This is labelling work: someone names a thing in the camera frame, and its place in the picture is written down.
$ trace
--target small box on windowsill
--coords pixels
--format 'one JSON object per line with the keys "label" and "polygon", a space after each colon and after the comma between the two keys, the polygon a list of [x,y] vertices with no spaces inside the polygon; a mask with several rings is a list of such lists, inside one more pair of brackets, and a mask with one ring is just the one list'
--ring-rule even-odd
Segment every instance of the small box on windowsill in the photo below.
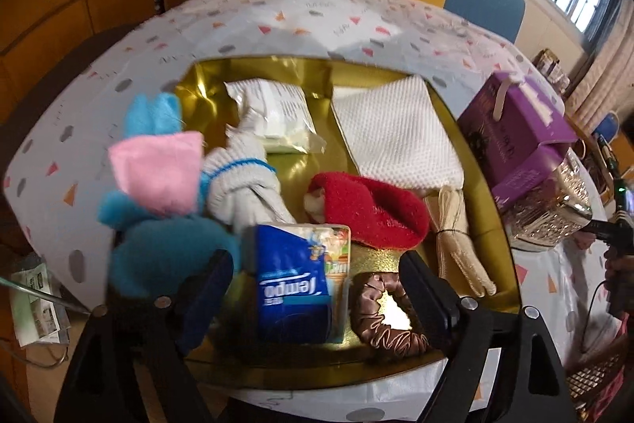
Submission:
{"label": "small box on windowsill", "polygon": [[541,184],[577,136],[530,77],[495,72],[458,119],[500,212]]}

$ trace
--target tissue pack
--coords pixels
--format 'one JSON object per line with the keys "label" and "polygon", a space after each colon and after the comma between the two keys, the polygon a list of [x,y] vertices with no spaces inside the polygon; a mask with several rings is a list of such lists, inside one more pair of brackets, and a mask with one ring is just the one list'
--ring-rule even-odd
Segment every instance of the tissue pack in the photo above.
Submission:
{"label": "tissue pack", "polygon": [[[510,77],[508,72],[494,72],[458,119],[500,211],[541,184],[577,139],[531,77],[500,92]],[[501,117],[495,120],[498,92],[503,104]]]}
{"label": "tissue pack", "polygon": [[258,335],[274,343],[340,343],[348,317],[350,229],[262,224]]}

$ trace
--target curtain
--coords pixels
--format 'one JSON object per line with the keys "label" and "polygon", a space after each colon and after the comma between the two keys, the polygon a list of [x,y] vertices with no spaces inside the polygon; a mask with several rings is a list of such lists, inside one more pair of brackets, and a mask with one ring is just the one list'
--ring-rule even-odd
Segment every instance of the curtain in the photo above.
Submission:
{"label": "curtain", "polygon": [[565,111],[583,130],[593,131],[634,86],[634,1],[621,7],[607,40],[583,79],[565,101]]}

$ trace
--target metal screw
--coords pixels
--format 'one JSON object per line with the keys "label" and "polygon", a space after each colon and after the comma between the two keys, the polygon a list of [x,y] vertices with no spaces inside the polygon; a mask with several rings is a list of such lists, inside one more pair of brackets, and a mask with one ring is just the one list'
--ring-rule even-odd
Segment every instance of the metal screw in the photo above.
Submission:
{"label": "metal screw", "polygon": [[157,309],[166,309],[172,305],[172,300],[167,296],[160,296],[154,300],[154,306]]}
{"label": "metal screw", "polygon": [[108,313],[108,307],[106,305],[97,305],[93,309],[93,316],[96,318],[102,318]]}
{"label": "metal screw", "polygon": [[526,314],[526,317],[531,319],[537,319],[538,317],[540,317],[540,311],[538,311],[538,309],[536,309],[535,307],[531,307],[531,306],[524,308],[524,314]]}
{"label": "metal screw", "polygon": [[467,310],[476,310],[477,301],[469,296],[465,296],[460,300],[460,304]]}

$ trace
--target patterned tablecloth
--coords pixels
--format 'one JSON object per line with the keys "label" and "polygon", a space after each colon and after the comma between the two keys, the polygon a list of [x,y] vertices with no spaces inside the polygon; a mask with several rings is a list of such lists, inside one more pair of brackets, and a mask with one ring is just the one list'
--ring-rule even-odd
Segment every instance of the patterned tablecloth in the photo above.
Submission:
{"label": "patterned tablecloth", "polygon": [[[85,305],[104,299],[112,231],[97,223],[96,213],[103,194],[115,187],[107,148],[121,137],[131,99],[172,90],[200,59],[271,54],[421,74],[455,117],[494,70],[520,71],[537,79],[563,112],[562,101],[513,44],[420,1],[190,0],[138,26],[80,74],[31,130],[4,177],[5,195],[33,248]],[[604,215],[598,194],[591,195],[595,215]],[[588,253],[571,246],[514,252],[524,304],[542,311],[563,360],[575,355],[589,297],[603,276],[601,244]],[[594,346],[617,330],[605,307],[600,290],[586,338]],[[498,357],[491,352],[474,406],[488,399]],[[324,419],[345,421],[367,406],[386,419],[415,419],[443,367],[439,362],[342,389],[235,395]]]}

